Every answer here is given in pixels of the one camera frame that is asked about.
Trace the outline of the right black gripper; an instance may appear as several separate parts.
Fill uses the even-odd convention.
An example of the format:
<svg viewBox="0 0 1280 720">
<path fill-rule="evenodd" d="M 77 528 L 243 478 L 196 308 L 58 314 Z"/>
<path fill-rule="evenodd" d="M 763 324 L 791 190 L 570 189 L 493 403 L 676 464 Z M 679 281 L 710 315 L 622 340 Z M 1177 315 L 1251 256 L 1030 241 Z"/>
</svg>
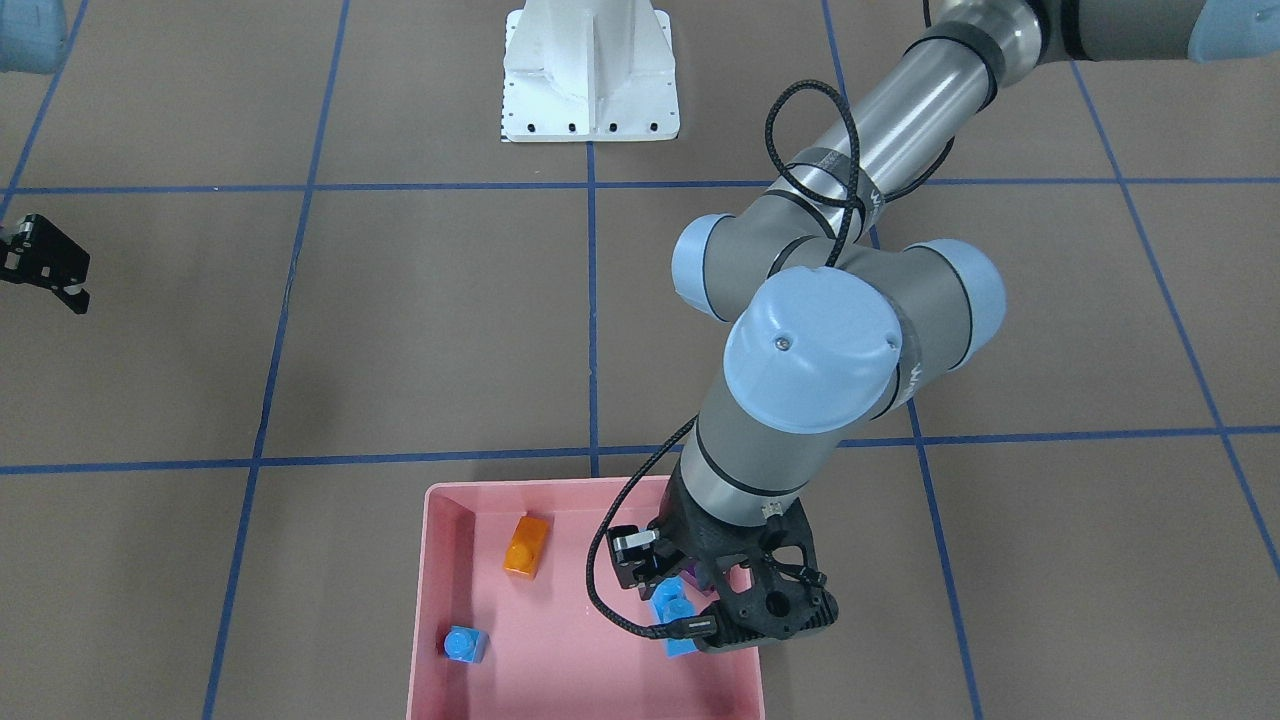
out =
<svg viewBox="0 0 1280 720">
<path fill-rule="evenodd" d="M 76 315 L 90 307 L 83 287 L 90 261 L 86 250 L 40 214 L 26 215 L 17 231 L 1 234 L 1 281 L 50 290 Z"/>
</svg>

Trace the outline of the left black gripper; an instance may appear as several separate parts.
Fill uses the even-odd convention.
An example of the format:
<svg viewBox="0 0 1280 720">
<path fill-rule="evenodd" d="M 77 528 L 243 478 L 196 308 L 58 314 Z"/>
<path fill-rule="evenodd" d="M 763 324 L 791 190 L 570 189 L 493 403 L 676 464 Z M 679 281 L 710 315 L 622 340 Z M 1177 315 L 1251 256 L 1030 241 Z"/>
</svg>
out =
<svg viewBox="0 0 1280 720">
<path fill-rule="evenodd" d="M 817 551 L 800 500 L 765 496 L 745 525 L 717 518 L 680 470 L 650 528 L 609 527 L 605 542 L 622 589 L 649 601 L 672 578 L 672 611 L 705 612 L 721 601 L 814 601 Z"/>
</svg>

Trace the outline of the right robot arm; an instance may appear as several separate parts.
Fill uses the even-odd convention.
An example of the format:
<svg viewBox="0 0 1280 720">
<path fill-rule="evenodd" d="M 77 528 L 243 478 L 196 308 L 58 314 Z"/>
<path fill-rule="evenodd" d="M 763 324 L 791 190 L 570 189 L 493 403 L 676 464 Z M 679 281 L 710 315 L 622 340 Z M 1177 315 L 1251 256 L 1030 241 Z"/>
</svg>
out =
<svg viewBox="0 0 1280 720">
<path fill-rule="evenodd" d="M 37 76 L 61 69 L 69 49 L 63 4 L 3 1 L 1 8 L 1 69 Z M 90 307 L 90 254 L 44 215 L 27 214 L 3 232 L 3 282 L 46 290 L 76 315 Z"/>
</svg>

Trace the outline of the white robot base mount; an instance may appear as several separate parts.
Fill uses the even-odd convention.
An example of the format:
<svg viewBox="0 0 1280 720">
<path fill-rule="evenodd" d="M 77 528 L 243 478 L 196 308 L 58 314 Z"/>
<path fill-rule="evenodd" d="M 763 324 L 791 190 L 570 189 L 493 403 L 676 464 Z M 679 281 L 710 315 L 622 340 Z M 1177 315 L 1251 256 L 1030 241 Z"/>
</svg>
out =
<svg viewBox="0 0 1280 720">
<path fill-rule="evenodd" d="M 500 141 L 678 137 L 667 12 L 649 1 L 526 1 L 506 17 L 504 31 Z"/>
</svg>

